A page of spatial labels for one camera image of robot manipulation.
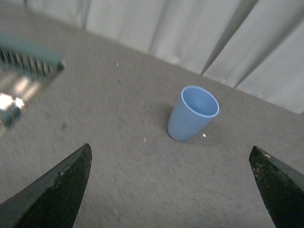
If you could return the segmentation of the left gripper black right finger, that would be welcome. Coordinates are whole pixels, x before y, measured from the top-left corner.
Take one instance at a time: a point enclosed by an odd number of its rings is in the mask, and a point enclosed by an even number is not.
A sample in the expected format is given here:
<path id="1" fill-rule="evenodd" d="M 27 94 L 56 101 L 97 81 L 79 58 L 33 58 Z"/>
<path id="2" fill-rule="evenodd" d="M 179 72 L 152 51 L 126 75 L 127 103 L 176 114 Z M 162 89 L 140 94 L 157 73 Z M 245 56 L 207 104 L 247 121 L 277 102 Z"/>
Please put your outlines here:
<path id="1" fill-rule="evenodd" d="M 277 228 L 304 226 L 304 175 L 254 146 L 249 163 L 263 203 Z"/>

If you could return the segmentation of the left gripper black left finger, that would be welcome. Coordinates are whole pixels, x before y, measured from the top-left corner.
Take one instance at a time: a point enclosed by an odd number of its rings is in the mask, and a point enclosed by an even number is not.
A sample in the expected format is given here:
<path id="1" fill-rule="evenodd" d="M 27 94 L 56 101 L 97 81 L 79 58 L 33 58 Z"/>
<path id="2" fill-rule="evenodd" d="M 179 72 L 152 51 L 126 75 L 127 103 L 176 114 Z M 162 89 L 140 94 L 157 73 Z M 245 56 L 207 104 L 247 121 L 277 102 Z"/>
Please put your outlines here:
<path id="1" fill-rule="evenodd" d="M 92 164 L 84 144 L 25 189 L 0 205 L 2 228 L 71 228 L 76 220 Z"/>

